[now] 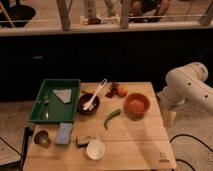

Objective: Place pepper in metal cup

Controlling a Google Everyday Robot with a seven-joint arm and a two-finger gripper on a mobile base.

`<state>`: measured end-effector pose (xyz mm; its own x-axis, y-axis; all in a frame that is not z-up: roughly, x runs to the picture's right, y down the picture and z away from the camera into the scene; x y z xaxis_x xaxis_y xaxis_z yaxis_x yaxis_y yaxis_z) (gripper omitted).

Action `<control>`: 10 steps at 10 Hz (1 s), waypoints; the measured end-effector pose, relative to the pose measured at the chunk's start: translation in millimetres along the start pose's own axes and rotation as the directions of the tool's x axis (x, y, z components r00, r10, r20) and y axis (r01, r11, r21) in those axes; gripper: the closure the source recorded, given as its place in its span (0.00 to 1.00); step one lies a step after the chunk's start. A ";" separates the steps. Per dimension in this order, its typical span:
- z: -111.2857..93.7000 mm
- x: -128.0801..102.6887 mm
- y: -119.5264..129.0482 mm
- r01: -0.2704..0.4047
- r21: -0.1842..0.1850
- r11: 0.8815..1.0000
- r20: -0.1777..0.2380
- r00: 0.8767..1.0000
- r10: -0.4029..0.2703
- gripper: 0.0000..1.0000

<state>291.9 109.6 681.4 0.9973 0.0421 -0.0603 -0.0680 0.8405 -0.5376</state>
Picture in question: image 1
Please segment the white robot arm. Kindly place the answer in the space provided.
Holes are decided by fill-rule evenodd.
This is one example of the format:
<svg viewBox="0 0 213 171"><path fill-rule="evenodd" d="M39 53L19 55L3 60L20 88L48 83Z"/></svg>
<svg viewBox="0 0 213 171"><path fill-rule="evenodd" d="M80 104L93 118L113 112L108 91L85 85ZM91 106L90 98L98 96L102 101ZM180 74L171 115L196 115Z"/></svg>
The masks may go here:
<svg viewBox="0 0 213 171"><path fill-rule="evenodd" d="M160 96L162 106L171 109L191 100L213 115L213 88L205 84L207 78L207 67L200 62L170 70L165 76L166 86Z"/></svg>

